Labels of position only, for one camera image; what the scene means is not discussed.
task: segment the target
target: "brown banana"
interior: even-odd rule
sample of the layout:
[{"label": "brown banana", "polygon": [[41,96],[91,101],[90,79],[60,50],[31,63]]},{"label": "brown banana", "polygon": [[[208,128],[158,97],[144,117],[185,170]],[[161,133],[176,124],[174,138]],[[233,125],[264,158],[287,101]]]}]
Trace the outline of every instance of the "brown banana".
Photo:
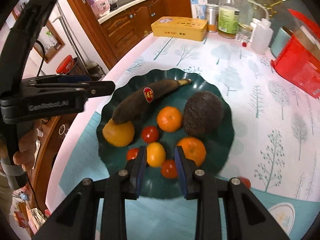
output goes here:
[{"label": "brown banana", "polygon": [[165,79],[146,85],[123,100],[113,111],[112,119],[116,124],[133,120],[144,113],[154,100],[176,90],[179,86],[191,83],[191,79]]}]

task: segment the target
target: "metal can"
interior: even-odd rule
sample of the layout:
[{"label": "metal can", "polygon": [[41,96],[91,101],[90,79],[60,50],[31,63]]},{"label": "metal can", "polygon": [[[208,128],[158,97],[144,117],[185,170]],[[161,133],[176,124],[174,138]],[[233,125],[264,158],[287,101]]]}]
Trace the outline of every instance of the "metal can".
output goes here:
[{"label": "metal can", "polygon": [[216,33],[218,27],[219,5],[207,3],[205,16],[208,21],[208,31]]}]

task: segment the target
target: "pink appliance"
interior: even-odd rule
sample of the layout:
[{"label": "pink appliance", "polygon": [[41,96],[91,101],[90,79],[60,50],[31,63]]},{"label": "pink appliance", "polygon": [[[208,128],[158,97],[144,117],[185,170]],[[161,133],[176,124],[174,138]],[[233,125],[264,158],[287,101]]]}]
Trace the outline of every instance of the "pink appliance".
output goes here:
[{"label": "pink appliance", "polygon": [[108,0],[95,0],[91,8],[96,18],[99,19],[103,14],[110,11],[110,4]]}]

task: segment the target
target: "cherry tomato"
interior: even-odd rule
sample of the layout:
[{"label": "cherry tomato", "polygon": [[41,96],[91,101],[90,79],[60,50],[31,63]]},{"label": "cherry tomato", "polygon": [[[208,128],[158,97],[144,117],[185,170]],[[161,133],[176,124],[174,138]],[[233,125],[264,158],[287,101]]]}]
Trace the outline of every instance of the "cherry tomato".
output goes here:
[{"label": "cherry tomato", "polygon": [[127,161],[135,159],[138,155],[138,152],[139,152],[139,148],[130,149],[127,152]]},{"label": "cherry tomato", "polygon": [[245,184],[245,186],[247,187],[247,188],[251,188],[251,182],[250,182],[250,180],[249,179],[247,179],[247,178],[245,178],[245,177],[238,177],[238,179],[240,179],[241,180],[241,182],[243,183],[243,184]]},{"label": "cherry tomato", "polygon": [[167,179],[175,179],[178,177],[174,160],[165,160],[162,163],[161,174]]},{"label": "cherry tomato", "polygon": [[153,125],[145,127],[142,130],[141,138],[148,144],[157,141],[159,139],[159,131],[157,127]]}]

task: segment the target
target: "green plate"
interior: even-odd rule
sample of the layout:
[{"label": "green plate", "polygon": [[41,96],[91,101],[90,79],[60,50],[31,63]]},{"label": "green plate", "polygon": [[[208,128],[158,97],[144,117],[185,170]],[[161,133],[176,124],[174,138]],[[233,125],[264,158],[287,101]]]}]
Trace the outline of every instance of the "green plate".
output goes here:
[{"label": "green plate", "polygon": [[[192,83],[179,87],[174,92],[152,102],[152,110],[145,113],[139,119],[134,120],[135,135],[133,142],[126,147],[114,147],[109,144],[102,135],[102,129],[111,119],[116,106],[131,93],[149,83],[162,79],[180,80],[190,78]],[[207,155],[201,168],[216,175],[227,161],[228,154],[234,138],[230,106],[223,100],[219,89],[206,82],[196,73],[186,73],[178,68],[170,70],[153,69],[145,75],[134,76],[129,82],[113,93],[112,98],[101,112],[101,122],[97,127],[99,141],[99,156],[106,165],[109,174],[114,174],[126,165],[126,153],[129,149],[146,145],[140,138],[141,130],[147,125],[157,125],[156,117],[165,106],[174,106],[182,113],[187,100],[198,91],[210,91],[216,94],[223,102],[224,117],[220,127],[210,134],[199,137],[204,143]],[[177,142],[188,136],[183,128],[175,133],[160,132],[159,142],[164,146],[166,158],[173,159],[173,150]],[[141,191],[142,196],[159,199],[168,199],[182,196],[177,179],[166,179],[160,173],[160,168],[147,167]]]}]

